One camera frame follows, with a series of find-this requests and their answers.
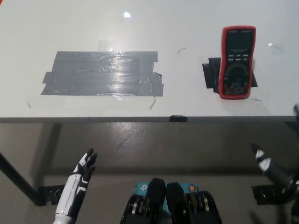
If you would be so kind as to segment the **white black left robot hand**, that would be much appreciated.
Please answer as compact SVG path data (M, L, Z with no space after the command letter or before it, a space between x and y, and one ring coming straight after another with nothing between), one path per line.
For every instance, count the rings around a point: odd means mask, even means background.
M56 208L55 224L74 224L76 222L95 169L96 158L97 154L93 149L87 151L68 177Z

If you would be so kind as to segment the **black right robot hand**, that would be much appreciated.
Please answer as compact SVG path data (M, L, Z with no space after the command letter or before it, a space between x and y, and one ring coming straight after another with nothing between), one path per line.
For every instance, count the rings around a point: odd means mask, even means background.
M273 184L282 189L283 193L293 194L298 192L299 168L293 173L286 173L258 144L251 143L251 149L260 170Z

